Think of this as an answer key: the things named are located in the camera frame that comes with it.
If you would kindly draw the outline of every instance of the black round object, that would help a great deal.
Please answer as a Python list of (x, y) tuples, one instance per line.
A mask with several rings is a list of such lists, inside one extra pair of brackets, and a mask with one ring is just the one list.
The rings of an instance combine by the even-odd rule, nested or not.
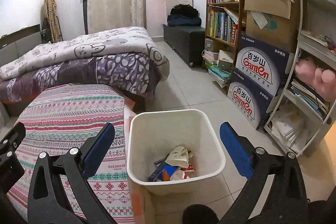
[(208, 206), (194, 204), (183, 212), (183, 224), (217, 224), (216, 213)]

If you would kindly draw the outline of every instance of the white shelf rack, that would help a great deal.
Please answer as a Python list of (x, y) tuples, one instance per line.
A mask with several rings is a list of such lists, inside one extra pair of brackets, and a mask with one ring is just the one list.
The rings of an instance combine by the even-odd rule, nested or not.
[[(336, 12), (336, 0), (306, 0), (308, 3), (315, 5), (319, 9), (334, 11)], [(285, 97), (290, 100), (293, 104), (295, 104), (302, 112), (304, 112), (307, 117), (316, 124), (317, 130), (310, 134), (311, 138), (305, 145), (305, 147), (298, 153), (294, 152), (297, 157), (303, 154), (306, 150), (309, 153), (313, 153), (315, 149), (318, 147), (324, 136), (327, 134), (333, 123), (335, 122), (335, 105), (336, 100), (331, 103), (331, 107), (326, 117), (321, 118), (303, 99), (301, 99), (298, 95), (294, 95), (292, 92), (288, 91), (288, 86), (292, 80), (292, 75), (295, 69), (296, 61), (298, 60), (300, 49), (310, 53), (311, 55), (317, 57), (331, 68), (336, 70), (336, 54), (332, 51), (328, 50), (322, 43), (318, 42), (318, 39), (312, 39), (305, 35), (301, 34), (302, 31), (302, 19), (303, 19), (303, 0), (301, 2), (301, 11), (300, 11), (300, 25), (299, 25), (299, 34), (298, 34), (298, 43), (295, 52), (295, 57), (293, 61), (293, 65), (291, 71), (288, 75), (288, 80), (285, 84), (285, 87), (281, 93), (281, 96), (274, 108), (274, 111), (270, 115), (268, 121), (266, 122), (264, 129), (270, 134), (270, 136), (274, 139), (274, 141), (280, 146), (280, 148), (285, 152), (294, 152), (285, 146), (277, 137), (272, 134), (272, 129), (269, 126), (276, 110), (278, 109), (282, 99)]]

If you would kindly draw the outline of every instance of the baseboard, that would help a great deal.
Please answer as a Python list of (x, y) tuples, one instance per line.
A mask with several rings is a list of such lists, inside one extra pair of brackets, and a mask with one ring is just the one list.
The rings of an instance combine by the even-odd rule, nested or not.
[(154, 42), (163, 42), (165, 41), (163, 37), (151, 37)]

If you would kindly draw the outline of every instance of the blue gripper pad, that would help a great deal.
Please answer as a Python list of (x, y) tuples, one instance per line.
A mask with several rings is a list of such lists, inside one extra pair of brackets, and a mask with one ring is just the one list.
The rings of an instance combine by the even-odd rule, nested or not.
[(237, 133), (225, 122), (220, 126), (219, 135), (239, 174), (249, 180), (253, 175), (251, 157), (240, 143)]
[(107, 151), (114, 141), (115, 129), (113, 124), (106, 123), (100, 130), (92, 147), (83, 158), (82, 176), (85, 178), (93, 177), (101, 162), (103, 161)]

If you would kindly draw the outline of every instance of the white quilt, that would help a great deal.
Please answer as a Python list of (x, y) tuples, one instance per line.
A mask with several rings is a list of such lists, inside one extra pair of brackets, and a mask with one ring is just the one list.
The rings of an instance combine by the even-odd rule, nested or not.
[(125, 27), (94, 34), (81, 35), (73, 40), (37, 45), (20, 58), (0, 68), (0, 79), (9, 80), (26, 72), (78, 58), (141, 52), (147, 54), (162, 75), (169, 75), (169, 61), (160, 53), (145, 28)]

